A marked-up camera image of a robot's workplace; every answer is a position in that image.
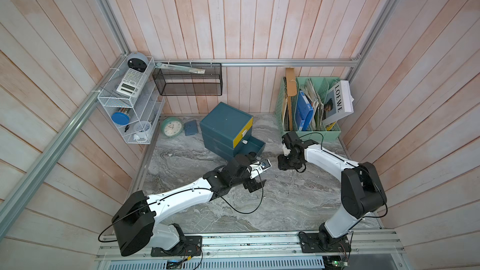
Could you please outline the teal bottom drawer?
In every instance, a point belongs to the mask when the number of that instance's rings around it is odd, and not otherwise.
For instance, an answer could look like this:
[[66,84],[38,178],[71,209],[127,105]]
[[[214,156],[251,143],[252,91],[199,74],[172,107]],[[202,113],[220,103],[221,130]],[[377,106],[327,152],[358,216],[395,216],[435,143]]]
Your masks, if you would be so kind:
[[244,145],[242,141],[235,147],[234,150],[234,155],[250,155],[252,154],[255,157],[261,156],[264,148],[266,146],[266,143],[254,136],[250,136],[247,139],[242,139],[242,140],[247,140],[248,144]]

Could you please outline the yellow top drawer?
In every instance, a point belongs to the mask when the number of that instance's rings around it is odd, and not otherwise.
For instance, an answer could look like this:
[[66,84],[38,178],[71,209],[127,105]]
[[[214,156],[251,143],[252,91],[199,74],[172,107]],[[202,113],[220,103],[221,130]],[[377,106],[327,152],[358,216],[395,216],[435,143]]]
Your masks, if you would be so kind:
[[247,135],[248,131],[252,128],[253,125],[253,117],[245,124],[245,126],[240,130],[237,136],[233,140],[233,147],[235,148],[242,139]]

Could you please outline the teal drawer cabinet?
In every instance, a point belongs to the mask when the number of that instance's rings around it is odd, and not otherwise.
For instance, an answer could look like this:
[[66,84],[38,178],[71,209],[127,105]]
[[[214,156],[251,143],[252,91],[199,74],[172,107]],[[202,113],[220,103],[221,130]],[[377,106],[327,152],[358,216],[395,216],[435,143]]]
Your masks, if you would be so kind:
[[[251,117],[253,116],[246,112],[220,102],[200,122],[205,148],[227,161],[232,160],[236,156],[233,140]],[[252,128],[243,139],[248,139],[251,133]]]

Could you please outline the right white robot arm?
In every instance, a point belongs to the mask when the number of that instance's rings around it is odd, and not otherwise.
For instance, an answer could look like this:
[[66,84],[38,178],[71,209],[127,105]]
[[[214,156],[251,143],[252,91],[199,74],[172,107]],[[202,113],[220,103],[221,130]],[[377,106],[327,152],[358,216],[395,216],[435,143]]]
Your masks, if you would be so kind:
[[349,251],[349,232],[364,218],[387,204],[385,190],[370,162],[345,159],[314,140],[302,140],[294,131],[282,136],[284,154],[277,157],[280,170],[302,173],[307,164],[316,165],[341,183],[341,206],[322,223],[317,234],[299,232],[303,253]]

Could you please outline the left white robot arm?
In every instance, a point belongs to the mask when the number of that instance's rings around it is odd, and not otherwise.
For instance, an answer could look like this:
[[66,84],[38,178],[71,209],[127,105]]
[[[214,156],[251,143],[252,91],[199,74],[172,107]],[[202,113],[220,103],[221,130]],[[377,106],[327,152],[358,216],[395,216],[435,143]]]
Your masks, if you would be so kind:
[[266,181],[261,179],[261,174],[270,167],[270,160],[260,159],[253,152],[238,154],[226,165],[177,189],[150,195],[143,191],[132,193],[110,224],[120,255],[131,256],[144,248],[161,251],[166,256],[188,253],[197,243],[185,236],[180,225],[162,222],[191,206],[223,199],[239,185],[250,193],[262,190]]

